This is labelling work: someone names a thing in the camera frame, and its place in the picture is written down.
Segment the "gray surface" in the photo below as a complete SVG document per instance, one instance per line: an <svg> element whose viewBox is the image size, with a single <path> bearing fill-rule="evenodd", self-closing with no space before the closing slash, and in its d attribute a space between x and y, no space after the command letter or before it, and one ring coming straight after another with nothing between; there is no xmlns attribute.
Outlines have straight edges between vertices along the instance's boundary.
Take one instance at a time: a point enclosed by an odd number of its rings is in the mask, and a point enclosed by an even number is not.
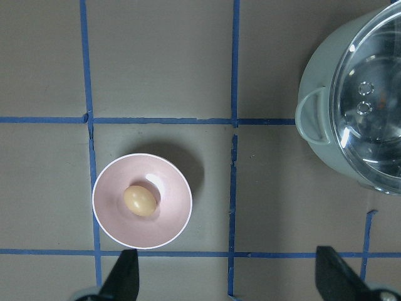
<svg viewBox="0 0 401 301"><path fill-rule="evenodd" d="M346 262L359 272L360 259ZM235 284L236 297L246 301L321 300L314 259L237 258Z"/></svg>
<svg viewBox="0 0 401 301"><path fill-rule="evenodd" d="M362 250L369 190L324 165L293 126L238 134L237 251Z"/></svg>
<svg viewBox="0 0 401 301"><path fill-rule="evenodd" d="M86 112L78 1L1 1L0 40L0 116Z"/></svg>
<svg viewBox="0 0 401 301"><path fill-rule="evenodd" d="M93 248L85 124L0 124L0 248Z"/></svg>
<svg viewBox="0 0 401 301"><path fill-rule="evenodd" d="M388 287L401 293L401 260L399 258L370 258L367 283Z"/></svg>
<svg viewBox="0 0 401 301"><path fill-rule="evenodd" d="M102 258L104 277L116 257ZM230 300L227 296L226 258L140 257L137 301Z"/></svg>
<svg viewBox="0 0 401 301"><path fill-rule="evenodd" d="M385 4L241 1L239 116L293 118L302 70L318 44ZM87 0L87 8L96 117L231 116L232 1ZM0 116L82 116L79 1L3 1L0 17ZM379 210L371 250L401 250L400 198L327 168L293 125L95 124L97 172L119 156L153 152L189 180L188 227L154 251L227 251L233 133L236 251L313 252L325 244L361 252L371 209ZM87 124L0 124L0 141L2 251L93 250ZM123 248L100 235L102 250ZM116 260L102 258L103 276ZM360 259L349 261L359 272ZM368 280L399 288L399 263L369 259ZM227 299L227 258L141 257L140 268L141 300ZM94 284L92 256L0 255L5 301L65 300ZM243 301L320 300L313 259L237 258L234 288Z"/></svg>
<svg viewBox="0 0 401 301"><path fill-rule="evenodd" d="M303 70L334 30L386 0L241 1L238 116L294 118Z"/></svg>
<svg viewBox="0 0 401 301"><path fill-rule="evenodd" d="M231 1L89 2L88 25L95 116L230 117Z"/></svg>
<svg viewBox="0 0 401 301"><path fill-rule="evenodd" d="M91 256L0 255L1 300L66 301L93 286Z"/></svg>
<svg viewBox="0 0 401 301"><path fill-rule="evenodd" d="M192 216L184 232L157 251L227 251L230 153L228 125L97 125L97 173L134 152L164 157L187 178ZM104 232L102 250L121 250Z"/></svg>

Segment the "pink bowl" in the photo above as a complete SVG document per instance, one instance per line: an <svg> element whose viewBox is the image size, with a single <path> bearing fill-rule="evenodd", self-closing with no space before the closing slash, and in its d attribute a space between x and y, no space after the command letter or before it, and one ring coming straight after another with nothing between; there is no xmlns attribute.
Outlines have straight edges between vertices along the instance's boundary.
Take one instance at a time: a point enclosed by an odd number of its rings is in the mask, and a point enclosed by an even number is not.
<svg viewBox="0 0 401 301"><path fill-rule="evenodd" d="M153 215L133 214L123 200L131 185L147 188L157 202ZM96 219L116 242L137 249L152 249L175 240L187 226L192 195L187 180L169 161L150 154L120 157L99 174L92 193Z"/></svg>

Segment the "blue tape line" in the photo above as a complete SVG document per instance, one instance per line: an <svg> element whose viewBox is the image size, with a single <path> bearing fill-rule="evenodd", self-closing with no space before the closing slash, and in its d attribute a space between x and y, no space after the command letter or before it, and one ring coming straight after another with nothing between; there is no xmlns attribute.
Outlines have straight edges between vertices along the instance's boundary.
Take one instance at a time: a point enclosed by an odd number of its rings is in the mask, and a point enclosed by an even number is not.
<svg viewBox="0 0 401 301"><path fill-rule="evenodd" d="M231 50L231 123L238 127L238 49L239 49L239 11L240 0L234 0L232 14L232 50Z"/></svg>
<svg viewBox="0 0 401 301"><path fill-rule="evenodd" d="M92 250L37 250L37 249L0 249L0 254L10 255L78 255L95 256ZM100 251L101 256L120 256L121 251ZM343 258L362 258L362 252L340 252ZM225 258L228 252L209 251L139 251L142 257L209 257ZM314 258L315 253L263 253L263 252L235 252L235 258ZM401 258L401 252L369 253L368 258Z"/></svg>
<svg viewBox="0 0 401 301"><path fill-rule="evenodd" d="M229 212L229 249L228 249L228 295L234 294L234 257L236 238L236 193L237 193L237 150L238 136L232 136L231 180L230 180L230 212Z"/></svg>
<svg viewBox="0 0 401 301"><path fill-rule="evenodd" d="M10 255L73 255L93 256L91 250L35 250L35 249L0 249L0 254Z"/></svg>
<svg viewBox="0 0 401 301"><path fill-rule="evenodd" d="M361 258L362 253L342 252L343 258ZM263 253L263 252L236 252L236 258L315 258L316 253Z"/></svg>
<svg viewBox="0 0 401 301"><path fill-rule="evenodd" d="M368 258L401 258L401 252L375 252L369 253Z"/></svg>
<svg viewBox="0 0 401 301"><path fill-rule="evenodd" d="M121 251L101 251L102 256L120 256ZM207 251L138 251L139 257L228 257L227 252Z"/></svg>
<svg viewBox="0 0 401 301"><path fill-rule="evenodd" d="M372 226L373 215L375 215L376 213L377 210L372 210L369 211L366 215L365 237L363 239L363 256L362 256L361 274L360 274L362 280L365 280L366 278L366 269L368 265L369 246L370 246L370 228Z"/></svg>
<svg viewBox="0 0 401 301"><path fill-rule="evenodd" d="M97 117L96 124L231 124L231 119Z"/></svg>
<svg viewBox="0 0 401 301"><path fill-rule="evenodd" d="M238 120L239 125L295 125L295 119L252 119L243 118Z"/></svg>
<svg viewBox="0 0 401 301"><path fill-rule="evenodd" d="M89 39L88 39L88 22L86 18L86 2L80 0L80 13L81 13L81 38L82 38L82 57L83 57L83 75L85 80L85 100L86 111L88 117L88 131L89 131L89 164L90 164L90 179L91 187L96 181L96 155L95 147L93 145L93 102L92 102L92 87L90 76L90 60L89 60ZM93 247L95 256L95 273L96 285L102 285L102 259L100 254L100 233L99 224L92 213L93 221Z"/></svg>
<svg viewBox="0 0 401 301"><path fill-rule="evenodd" d="M2 124L84 124L86 114L82 117L0 117Z"/></svg>

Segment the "brown egg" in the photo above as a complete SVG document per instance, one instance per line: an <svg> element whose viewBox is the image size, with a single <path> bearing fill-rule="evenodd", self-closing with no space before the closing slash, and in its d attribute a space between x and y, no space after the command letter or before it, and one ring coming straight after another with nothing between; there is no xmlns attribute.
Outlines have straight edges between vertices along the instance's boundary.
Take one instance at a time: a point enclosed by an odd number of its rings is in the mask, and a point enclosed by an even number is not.
<svg viewBox="0 0 401 301"><path fill-rule="evenodd" d="M124 202L128 209L139 216L150 216L156 210L156 199L142 186L130 186L124 191Z"/></svg>

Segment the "pot lid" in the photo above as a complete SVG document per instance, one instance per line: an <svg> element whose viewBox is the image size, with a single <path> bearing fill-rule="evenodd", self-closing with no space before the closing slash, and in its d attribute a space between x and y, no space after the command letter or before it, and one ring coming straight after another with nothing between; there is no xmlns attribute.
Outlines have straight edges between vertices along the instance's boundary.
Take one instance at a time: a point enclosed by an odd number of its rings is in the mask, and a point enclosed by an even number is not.
<svg viewBox="0 0 401 301"><path fill-rule="evenodd" d="M358 32L330 91L331 124L349 163L377 189L401 194L401 2Z"/></svg>

